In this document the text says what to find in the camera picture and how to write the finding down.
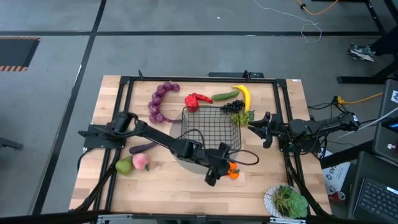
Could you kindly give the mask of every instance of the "red pepper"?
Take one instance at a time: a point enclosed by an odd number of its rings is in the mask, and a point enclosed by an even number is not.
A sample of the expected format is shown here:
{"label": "red pepper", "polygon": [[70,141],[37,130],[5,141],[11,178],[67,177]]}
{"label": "red pepper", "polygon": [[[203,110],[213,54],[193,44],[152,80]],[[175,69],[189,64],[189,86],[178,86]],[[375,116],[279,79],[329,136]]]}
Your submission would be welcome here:
{"label": "red pepper", "polygon": [[207,96],[192,93],[185,97],[185,105],[188,107],[188,111],[195,112],[196,110],[198,110],[198,100],[203,100],[209,102],[210,104],[213,103],[213,100]]}
{"label": "red pepper", "polygon": [[206,101],[206,102],[208,102],[210,104],[213,104],[213,100],[210,99],[209,97],[205,96],[205,95],[196,94],[196,93],[192,93],[192,95],[194,97],[196,97],[196,99],[198,99],[198,100],[203,100],[203,101]]}
{"label": "red pepper", "polygon": [[195,96],[189,94],[185,97],[185,105],[188,107],[188,111],[195,112],[198,109],[199,103]]}

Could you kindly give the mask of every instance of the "succulent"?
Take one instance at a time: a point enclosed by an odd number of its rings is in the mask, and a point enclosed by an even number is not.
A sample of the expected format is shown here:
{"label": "succulent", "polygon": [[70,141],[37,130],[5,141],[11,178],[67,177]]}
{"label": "succulent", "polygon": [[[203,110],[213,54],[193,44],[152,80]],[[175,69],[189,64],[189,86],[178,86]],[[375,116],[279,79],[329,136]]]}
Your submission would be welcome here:
{"label": "succulent", "polygon": [[272,196],[272,200],[278,212],[289,218],[307,216],[308,202],[290,186],[280,186]]}

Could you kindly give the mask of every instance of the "desk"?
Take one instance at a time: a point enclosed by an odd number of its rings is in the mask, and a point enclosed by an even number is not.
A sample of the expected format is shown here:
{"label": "desk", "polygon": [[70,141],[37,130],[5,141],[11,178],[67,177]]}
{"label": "desk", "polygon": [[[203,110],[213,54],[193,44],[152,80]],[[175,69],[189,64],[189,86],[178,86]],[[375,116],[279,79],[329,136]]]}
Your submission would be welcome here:
{"label": "desk", "polygon": [[[104,76],[99,90],[98,100],[93,115],[94,124],[106,124],[111,121],[114,102],[118,92],[120,76]],[[300,80],[286,80],[290,105],[294,118],[309,119],[307,104]],[[153,92],[163,82],[134,81],[129,111],[150,124],[147,104]],[[231,91],[238,83],[203,83],[178,82],[181,90],[170,92],[163,99],[162,113],[170,119],[176,118],[183,110],[184,98],[193,92],[211,96],[214,93]],[[246,83],[251,91],[251,110],[256,111],[256,118],[262,118],[266,111],[276,112],[272,85]],[[226,102],[215,102],[222,106]],[[171,124],[152,124],[153,127],[169,133]],[[171,153],[162,146],[147,151],[151,158],[150,171],[134,170],[131,175],[117,175],[114,186],[111,211],[121,213],[165,213],[165,214],[206,214],[206,215],[242,215],[267,216],[264,207],[264,192],[273,186],[287,184],[284,159],[279,151],[276,139],[270,149],[262,148],[262,140],[247,128],[241,128],[242,149],[255,152],[260,162],[255,166],[239,166],[239,178],[231,180],[222,177],[214,187],[204,181],[203,174],[189,172],[180,166]],[[121,152],[121,158],[129,155],[131,146],[146,144],[149,140],[132,137],[127,140]],[[94,149],[81,161],[73,191],[70,208],[76,208],[87,197],[98,182],[104,149]],[[238,154],[237,160],[252,159],[247,154]],[[315,200],[322,208],[331,213],[322,170],[317,158],[308,154],[302,156],[302,168],[305,183]],[[99,208],[103,209],[108,187],[105,186]]]}

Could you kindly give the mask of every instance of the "keyboard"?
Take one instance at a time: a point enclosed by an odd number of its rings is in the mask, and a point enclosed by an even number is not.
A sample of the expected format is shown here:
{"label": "keyboard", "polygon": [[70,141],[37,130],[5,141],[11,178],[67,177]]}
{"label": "keyboard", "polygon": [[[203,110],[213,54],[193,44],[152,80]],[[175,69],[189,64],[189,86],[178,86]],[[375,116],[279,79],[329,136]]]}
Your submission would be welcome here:
{"label": "keyboard", "polygon": [[365,178],[357,206],[389,223],[398,223],[398,190],[384,184]]}

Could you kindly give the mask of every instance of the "black wire basket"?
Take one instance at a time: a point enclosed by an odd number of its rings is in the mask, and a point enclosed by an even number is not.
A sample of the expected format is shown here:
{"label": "black wire basket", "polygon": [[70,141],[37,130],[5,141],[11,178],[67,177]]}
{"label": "black wire basket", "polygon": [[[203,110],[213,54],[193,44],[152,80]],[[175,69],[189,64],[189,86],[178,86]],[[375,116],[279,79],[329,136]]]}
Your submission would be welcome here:
{"label": "black wire basket", "polygon": [[[199,106],[191,112],[189,107],[182,110],[182,133],[191,129],[198,129],[205,140],[206,149],[217,149],[221,142],[231,149],[240,149],[241,127],[239,116],[232,116],[231,112],[223,112],[216,106]],[[202,143],[198,131],[190,131],[182,138]]]}

